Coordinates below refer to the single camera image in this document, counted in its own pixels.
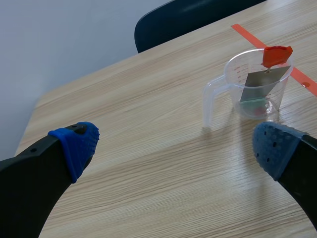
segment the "rubber grip texture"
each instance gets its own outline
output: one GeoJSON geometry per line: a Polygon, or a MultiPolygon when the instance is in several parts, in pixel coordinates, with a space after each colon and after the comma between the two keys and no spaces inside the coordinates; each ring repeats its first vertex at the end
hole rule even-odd
{"type": "Polygon", "coordinates": [[[258,124],[254,129],[254,156],[275,181],[283,174],[305,134],[307,133],[269,121],[258,124]]]}
{"type": "Polygon", "coordinates": [[[91,122],[77,124],[87,125],[84,134],[78,134],[66,128],[59,128],[48,133],[57,137],[62,144],[72,183],[76,183],[84,171],[85,164],[94,155],[100,135],[98,128],[91,122]]]}

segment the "measuring cup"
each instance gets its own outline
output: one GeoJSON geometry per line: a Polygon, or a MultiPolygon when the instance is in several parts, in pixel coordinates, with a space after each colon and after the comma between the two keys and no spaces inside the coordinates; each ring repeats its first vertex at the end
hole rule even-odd
{"type": "Polygon", "coordinates": [[[248,73],[266,70],[266,68],[261,65],[263,61],[263,50],[264,49],[250,50],[236,55],[226,64],[224,74],[210,81],[205,86],[203,92],[204,126],[211,126],[215,98],[224,92],[229,92],[233,107],[244,117],[263,119],[278,111],[288,76],[294,68],[293,60],[290,57],[285,64],[276,65],[271,68],[290,66],[279,81],[265,86],[247,87],[245,83],[248,73]],[[241,101],[242,93],[256,96],[251,100],[241,101]]]}

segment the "dark blue chair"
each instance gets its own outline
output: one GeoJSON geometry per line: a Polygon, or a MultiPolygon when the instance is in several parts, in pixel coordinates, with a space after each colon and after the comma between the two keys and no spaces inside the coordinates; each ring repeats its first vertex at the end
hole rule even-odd
{"type": "Polygon", "coordinates": [[[173,0],[143,16],[135,27],[138,52],[163,44],[265,0],[173,0]]]}

